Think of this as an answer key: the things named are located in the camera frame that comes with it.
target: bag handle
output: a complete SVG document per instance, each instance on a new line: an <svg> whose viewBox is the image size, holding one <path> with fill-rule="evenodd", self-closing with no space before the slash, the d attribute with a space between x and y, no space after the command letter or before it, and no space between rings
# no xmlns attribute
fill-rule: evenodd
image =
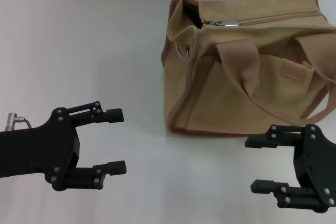
<svg viewBox="0 0 336 224"><path fill-rule="evenodd" d="M318 114L307 118L296 118L271 105L256 99L254 91L259 81L260 55L256 45L249 40L216 44L223 68L233 84L255 105L272 116L292 125L314 124L336 108L336 35L317 34L297 37L316 73L325 82L329 92L327 106Z"/></svg>

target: table surface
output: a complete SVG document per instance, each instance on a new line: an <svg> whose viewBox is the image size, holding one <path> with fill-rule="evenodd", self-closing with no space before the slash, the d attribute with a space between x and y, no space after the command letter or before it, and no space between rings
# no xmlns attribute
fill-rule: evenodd
<svg viewBox="0 0 336 224"><path fill-rule="evenodd" d="M255 179L299 186L293 148L166 131L160 54L169 2L0 0L3 129L8 112L36 127L56 107L98 100L122 108L125 122L78 128L78 166L125 160L128 169L106 177L103 190L56 192L43 174L1 178L0 223L334 223L336 209L279 209L273 195L250 191ZM332 24L335 6L320 0ZM335 119L318 124L331 140Z"/></svg>

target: zipper pull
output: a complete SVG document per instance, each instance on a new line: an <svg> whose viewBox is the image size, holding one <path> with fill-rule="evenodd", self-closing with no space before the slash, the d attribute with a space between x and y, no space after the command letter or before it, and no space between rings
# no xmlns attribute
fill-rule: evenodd
<svg viewBox="0 0 336 224"><path fill-rule="evenodd" d="M210 24L213 26L240 26L239 21L211 20Z"/></svg>

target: tan canvas bag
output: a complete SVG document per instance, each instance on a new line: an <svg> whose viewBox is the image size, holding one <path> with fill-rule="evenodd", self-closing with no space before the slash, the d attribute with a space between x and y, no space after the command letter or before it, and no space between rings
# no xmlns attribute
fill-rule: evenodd
<svg viewBox="0 0 336 224"><path fill-rule="evenodd" d="M334 110L336 28L317 1L172 0L162 52L168 129L264 133ZM327 107L307 118L327 93Z"/></svg>

